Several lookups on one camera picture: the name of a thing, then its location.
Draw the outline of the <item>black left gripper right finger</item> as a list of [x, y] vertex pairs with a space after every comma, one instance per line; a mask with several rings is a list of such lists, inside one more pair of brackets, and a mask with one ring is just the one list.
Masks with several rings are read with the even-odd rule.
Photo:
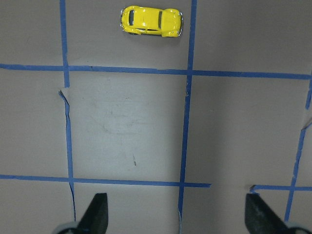
[[293, 233], [257, 194], [246, 194], [245, 226], [250, 234]]

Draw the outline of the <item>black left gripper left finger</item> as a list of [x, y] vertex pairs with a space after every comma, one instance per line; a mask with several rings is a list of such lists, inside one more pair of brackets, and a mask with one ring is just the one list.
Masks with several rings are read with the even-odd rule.
[[75, 234], [105, 234], [108, 228], [108, 197], [106, 193], [95, 194]]

